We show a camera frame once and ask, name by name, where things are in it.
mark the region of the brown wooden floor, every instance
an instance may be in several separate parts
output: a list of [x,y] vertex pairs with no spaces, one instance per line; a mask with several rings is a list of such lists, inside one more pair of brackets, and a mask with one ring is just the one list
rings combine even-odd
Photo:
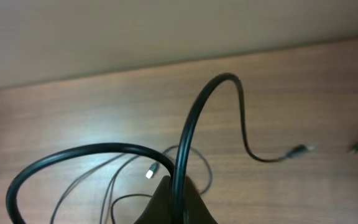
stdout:
[[[4,205],[9,183],[36,159],[96,142],[131,142],[159,151],[176,144],[198,92],[221,72],[243,81],[255,153],[275,157],[303,142],[318,150],[281,164],[253,161],[242,146],[234,87],[219,87],[193,142],[213,169],[213,186],[203,198],[216,221],[358,223],[358,155],[345,153],[358,133],[358,40],[0,91],[0,223],[9,223]],[[82,157],[39,172],[19,193],[24,218],[48,223],[65,187],[110,157]],[[56,223],[97,223],[106,185],[123,161],[75,189]],[[167,172],[147,180],[149,165],[139,159],[125,169],[115,197],[151,194]],[[207,181],[194,155],[188,173],[200,188]],[[133,223],[146,203],[146,198],[120,202],[117,222]]]

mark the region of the wooden table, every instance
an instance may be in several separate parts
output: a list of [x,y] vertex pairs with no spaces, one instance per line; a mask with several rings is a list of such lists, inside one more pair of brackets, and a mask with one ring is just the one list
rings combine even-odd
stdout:
[[[232,83],[219,87],[198,123],[194,147],[214,174],[203,197],[220,224],[358,223],[358,155],[346,154],[358,135],[358,40],[179,63],[0,91],[0,223],[11,180],[36,159],[97,142],[131,142],[162,151],[176,144],[199,91],[221,72],[240,76],[249,141],[261,157],[299,143],[317,150],[279,164],[253,161],[241,141]],[[48,223],[65,187],[112,154],[81,157],[42,170],[19,192],[27,223]],[[106,185],[128,158],[79,185],[56,223],[97,223]],[[114,197],[152,194],[162,176],[144,177],[151,161],[133,162]],[[202,188],[203,163],[190,155],[188,174]],[[118,223],[133,223],[146,198],[121,201]]]

